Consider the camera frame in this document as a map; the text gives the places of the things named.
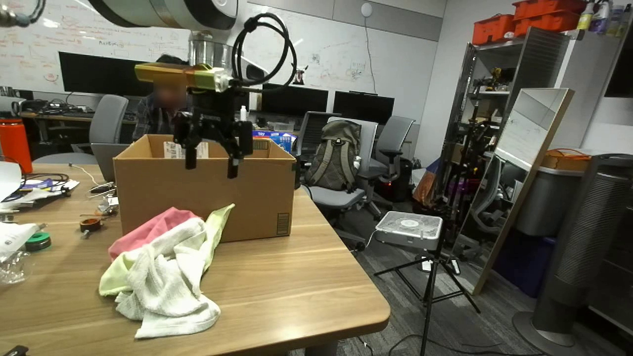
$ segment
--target backpack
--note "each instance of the backpack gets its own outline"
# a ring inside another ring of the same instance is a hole
[[[349,193],[356,189],[354,160],[360,152],[360,129],[361,125],[348,120],[323,126],[321,144],[305,175],[308,186]]]

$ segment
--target pink cloth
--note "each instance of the pink cloth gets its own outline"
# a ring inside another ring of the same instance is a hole
[[[130,231],[124,237],[116,240],[115,243],[108,248],[108,253],[112,258],[112,261],[114,261],[115,258],[123,252],[132,251],[144,244],[150,243],[158,236],[161,236],[193,217],[197,217],[197,215],[188,210],[178,210],[171,207],[153,217],[145,224],[137,227],[133,231]]]

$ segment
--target mirror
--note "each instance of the mirror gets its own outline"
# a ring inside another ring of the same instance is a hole
[[[522,89],[517,96],[451,252],[471,294],[483,287],[572,95]]]

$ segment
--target person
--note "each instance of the person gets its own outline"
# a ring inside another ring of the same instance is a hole
[[[163,54],[157,63],[188,65],[178,57]],[[173,118],[179,110],[191,109],[186,86],[154,82],[154,92],[142,98],[136,109],[134,141],[145,134],[173,134]]]

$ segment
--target wooden table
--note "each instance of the wooden table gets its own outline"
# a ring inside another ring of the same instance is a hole
[[[84,167],[101,179],[97,166]],[[33,356],[271,355],[323,344],[335,350],[333,341],[387,326],[389,305],[299,189],[291,236],[217,248],[201,283],[222,310],[211,329],[134,340],[140,322],[120,315],[114,298],[97,293],[110,264],[106,250],[121,236],[120,221],[109,219],[89,239],[80,239],[80,214],[92,213],[99,203],[85,197],[90,179],[65,165],[34,169],[67,173],[81,184],[69,198],[16,216],[20,223],[48,223],[53,245],[31,256],[35,265],[26,281],[0,287],[1,353],[20,344]]]
[[[37,126],[40,130],[40,140],[48,141],[48,126],[47,123],[50,121],[59,121],[59,122],[91,122],[91,117],[74,117],[74,116],[64,116],[64,115],[39,115],[37,113],[29,113],[29,112],[21,112],[20,117],[22,118],[32,118],[37,122]],[[133,120],[123,120],[121,121],[123,125],[135,125],[136,122]]]

